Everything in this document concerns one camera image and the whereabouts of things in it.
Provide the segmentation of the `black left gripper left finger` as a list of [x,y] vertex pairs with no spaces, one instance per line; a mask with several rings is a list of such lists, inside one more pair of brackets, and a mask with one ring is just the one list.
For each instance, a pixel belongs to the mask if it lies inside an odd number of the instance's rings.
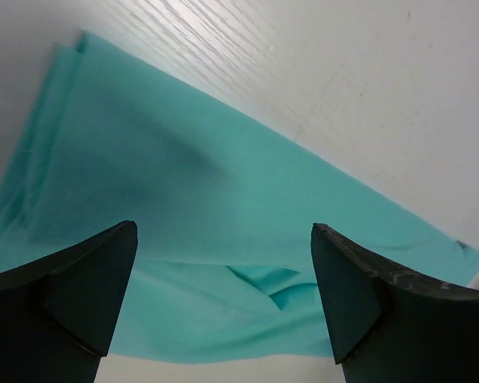
[[123,221],[0,273],[0,382],[94,381],[137,244],[137,225]]

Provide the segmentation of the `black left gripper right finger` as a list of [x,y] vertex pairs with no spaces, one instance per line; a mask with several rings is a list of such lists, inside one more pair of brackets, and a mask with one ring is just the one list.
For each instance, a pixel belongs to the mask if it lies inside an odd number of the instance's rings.
[[419,273],[329,226],[311,256],[348,382],[479,382],[479,290]]

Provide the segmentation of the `teal green t-shirt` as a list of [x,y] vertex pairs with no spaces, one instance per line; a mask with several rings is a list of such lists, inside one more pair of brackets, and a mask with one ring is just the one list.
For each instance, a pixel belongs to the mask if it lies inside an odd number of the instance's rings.
[[0,186],[0,272],[132,220],[113,353],[180,364],[330,357],[325,223],[465,286],[479,251],[256,120],[92,34],[59,46]]

